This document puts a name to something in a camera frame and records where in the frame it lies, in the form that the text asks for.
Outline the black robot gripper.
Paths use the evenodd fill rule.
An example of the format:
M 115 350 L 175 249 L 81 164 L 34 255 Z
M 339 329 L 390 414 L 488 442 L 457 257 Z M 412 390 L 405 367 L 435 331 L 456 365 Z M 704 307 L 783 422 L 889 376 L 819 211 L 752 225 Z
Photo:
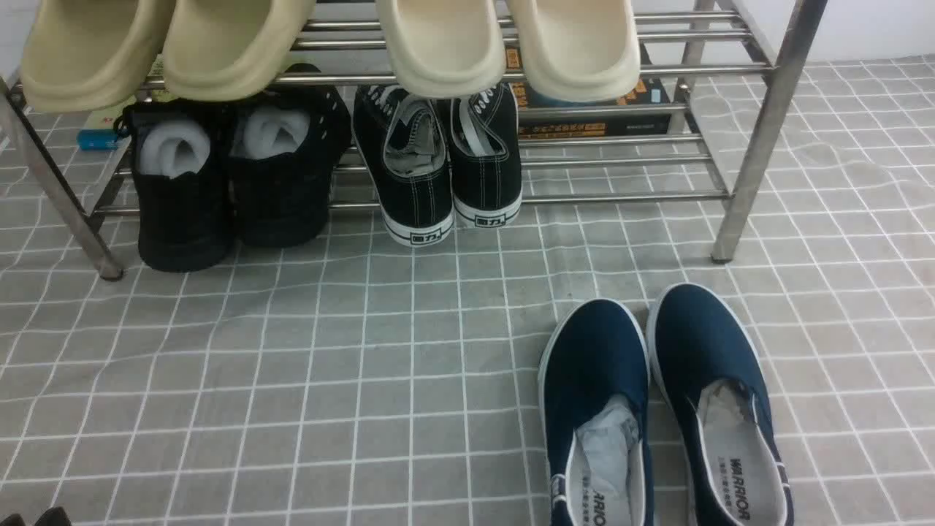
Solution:
M 72 526 L 70 517 L 63 507 L 56 506 L 44 511 L 32 523 L 28 523 L 19 513 L 9 515 L 1 520 L 1 526 Z

